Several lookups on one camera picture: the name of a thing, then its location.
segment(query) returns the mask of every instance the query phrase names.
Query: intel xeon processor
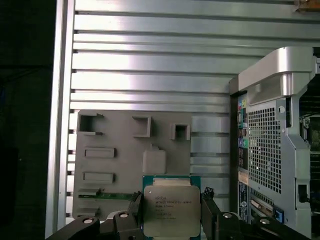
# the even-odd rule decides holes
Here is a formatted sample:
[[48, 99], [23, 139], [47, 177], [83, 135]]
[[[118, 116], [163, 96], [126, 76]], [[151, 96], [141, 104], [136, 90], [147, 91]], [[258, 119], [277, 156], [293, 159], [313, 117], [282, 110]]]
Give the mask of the intel xeon processor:
[[144, 187], [143, 233], [147, 237], [191, 238], [200, 234], [200, 189], [195, 185]]

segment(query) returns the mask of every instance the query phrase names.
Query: gray 3d-printed part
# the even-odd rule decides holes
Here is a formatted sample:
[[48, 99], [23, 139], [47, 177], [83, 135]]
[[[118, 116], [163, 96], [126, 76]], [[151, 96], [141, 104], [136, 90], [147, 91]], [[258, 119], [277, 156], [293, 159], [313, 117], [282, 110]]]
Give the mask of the gray 3d-printed part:
[[143, 174], [165, 174], [167, 154], [158, 148], [147, 149], [143, 152]]
[[126, 210], [127, 195], [142, 191], [144, 170], [145, 174], [189, 175], [191, 141], [187, 135], [172, 140], [171, 124], [183, 126], [189, 136], [191, 116], [188, 112], [81, 110], [72, 215], [76, 217], [80, 208], [98, 208], [97, 217], [105, 220], [112, 212]]

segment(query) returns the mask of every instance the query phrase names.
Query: rectangular slot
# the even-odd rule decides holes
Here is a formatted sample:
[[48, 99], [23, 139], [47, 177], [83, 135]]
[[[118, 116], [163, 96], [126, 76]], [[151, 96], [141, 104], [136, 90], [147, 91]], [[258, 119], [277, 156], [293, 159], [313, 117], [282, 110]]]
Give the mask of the rectangular slot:
[[83, 207], [79, 208], [77, 216], [96, 216], [99, 212], [98, 207]]
[[103, 115], [98, 113], [80, 114], [78, 132], [81, 132], [84, 135], [102, 135], [102, 132], [97, 130], [97, 123], [102, 118]]
[[136, 122], [137, 131], [133, 135], [135, 138], [150, 138], [151, 137], [151, 116], [133, 116]]
[[188, 124], [171, 124], [171, 136], [172, 140], [190, 140], [191, 128]]
[[89, 189], [89, 188], [82, 188], [79, 190], [78, 194], [79, 195], [87, 195], [87, 196], [96, 196], [98, 193], [100, 193], [100, 188], [93, 188], [93, 189]]
[[115, 148], [88, 147], [84, 150], [87, 158], [111, 159], [115, 157]]
[[93, 183], [112, 184], [114, 182], [114, 174], [104, 172], [84, 172], [83, 180]]

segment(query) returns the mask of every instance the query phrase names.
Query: metal slat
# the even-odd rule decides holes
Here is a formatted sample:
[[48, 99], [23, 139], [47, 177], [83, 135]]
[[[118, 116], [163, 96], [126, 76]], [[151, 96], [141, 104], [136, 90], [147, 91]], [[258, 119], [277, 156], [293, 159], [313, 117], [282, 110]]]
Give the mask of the metal slat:
[[229, 133], [229, 116], [193, 116], [192, 132]]
[[153, 36], [153, 35], [133, 35], [129, 32], [126, 34], [94, 34], [94, 33], [76, 33], [74, 34], [75, 43], [115, 43], [115, 44], [161, 44], [161, 45], [185, 45], [189, 47], [200, 46], [217, 46], [227, 48], [258, 48], [274, 50], [284, 46], [320, 46], [317, 40], [303, 41], [301, 39], [270, 39], [270, 38], [234, 38], [232, 36], [211, 38], [211, 37], [194, 37], [194, 36]]
[[253, 38], [320, 39], [318, 24], [209, 20], [164, 17], [76, 15], [74, 29], [82, 31], [199, 34]]
[[185, 93], [229, 92], [231, 77], [160, 74], [73, 73], [71, 87], [78, 90], [152, 91]]
[[200, 57], [75, 53], [72, 68], [80, 70], [180, 72], [235, 75], [257, 62], [248, 57]]
[[269, 54], [271, 49], [250, 49], [236, 47], [216, 47], [216, 46], [190, 46], [190, 45], [163, 45], [163, 44], [111, 44], [111, 43], [91, 43], [75, 42], [74, 50], [86, 51], [106, 51], [119, 53], [124, 52], [146, 52], [146, 53], [170, 53], [170, 54], [205, 54], [205, 55], [236, 55], [264, 57]]
[[145, 103], [114, 103], [72, 101], [71, 109], [87, 110], [127, 110], [127, 111], [164, 111], [191, 113], [223, 113], [229, 112], [228, 105], [196, 105], [196, 104], [145, 104]]
[[154, 103], [154, 104], [202, 104], [228, 105], [228, 95], [199, 96], [160, 93], [110, 93], [110, 92], [75, 92], [71, 93], [72, 101], [106, 102], [106, 103]]
[[182, 16], [200, 16], [213, 18], [242, 18], [266, 20], [319, 21], [316, 13], [300, 14], [295, 7], [284, 4], [223, 1], [172, 1], [172, 0], [77, 0], [76, 11], [126, 13], [126, 14], [162, 14]]
[[191, 138], [191, 153], [229, 153], [228, 137], [203, 137]]

